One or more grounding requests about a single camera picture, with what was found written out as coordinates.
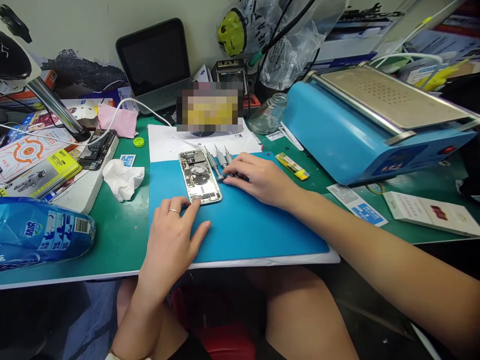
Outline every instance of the glass jar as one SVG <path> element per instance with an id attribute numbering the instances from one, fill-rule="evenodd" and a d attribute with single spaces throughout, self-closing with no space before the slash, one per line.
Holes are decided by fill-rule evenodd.
<path id="1" fill-rule="evenodd" d="M 273 94 L 248 120 L 248 127 L 257 134 L 270 134 L 279 128 L 289 97 L 283 92 Z"/>

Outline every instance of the desk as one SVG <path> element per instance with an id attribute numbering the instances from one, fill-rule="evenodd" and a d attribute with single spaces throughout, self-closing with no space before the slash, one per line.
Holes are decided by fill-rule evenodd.
<path id="1" fill-rule="evenodd" d="M 42 285 L 59 282 L 83 281 L 90 279 L 108 279 L 135 275 L 145 257 L 149 233 L 149 139 L 147 125 L 159 122 L 153 117 L 139 118 L 136 130 L 145 139 L 145 145 L 136 148 L 131 139 L 121 139 L 115 153 L 115 159 L 121 154 L 136 154 L 134 165 L 145 167 L 145 178 L 135 190 L 131 201 L 120 203 L 113 196 L 109 186 L 103 183 L 90 216 L 97 224 L 95 245 L 85 255 L 59 263 L 42 264 L 32 268 L 18 269 L 0 273 L 0 289 Z M 285 152 L 298 162 L 310 178 L 299 181 L 285 170 L 297 184 L 311 191 L 324 194 L 337 205 L 340 203 L 331 196 L 326 187 L 334 180 L 326 171 L 305 152 L 298 151 L 287 139 L 269 141 L 259 136 L 264 144 L 264 151 L 274 154 Z M 385 182 L 387 191 L 397 191 L 439 201 L 464 205 L 473 217 L 480 221 L 480 206 L 467 201 L 455 190 L 455 179 L 467 175 L 461 163 L 454 162 L 449 167 L 440 165 L 400 175 Z M 370 205 L 377 209 L 388 224 L 382 228 L 401 237 L 411 244 L 444 242 L 457 240 L 460 236 L 424 226 L 397 221 L 392 218 L 383 196 L 368 191 L 364 186 L 354 189 Z"/>

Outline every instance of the tablet screen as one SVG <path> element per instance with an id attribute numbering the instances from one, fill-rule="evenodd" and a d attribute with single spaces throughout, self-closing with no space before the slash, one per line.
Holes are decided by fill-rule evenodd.
<path id="1" fill-rule="evenodd" d="M 185 34 L 178 19 L 123 37 L 116 46 L 135 96 L 190 77 Z"/>

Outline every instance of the opened smartphone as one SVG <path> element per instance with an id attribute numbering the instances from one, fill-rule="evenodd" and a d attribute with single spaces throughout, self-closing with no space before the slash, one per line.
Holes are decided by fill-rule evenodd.
<path id="1" fill-rule="evenodd" d="M 191 203 L 195 199 L 200 199 L 202 205 L 222 200 L 219 184 L 203 150 L 181 152 L 178 159 Z"/>

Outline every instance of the blue machine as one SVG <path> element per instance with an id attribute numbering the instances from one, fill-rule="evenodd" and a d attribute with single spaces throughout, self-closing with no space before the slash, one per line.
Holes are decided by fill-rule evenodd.
<path id="1" fill-rule="evenodd" d="M 368 66 L 297 82 L 283 123 L 341 185 L 435 165 L 470 141 L 480 118 Z"/>

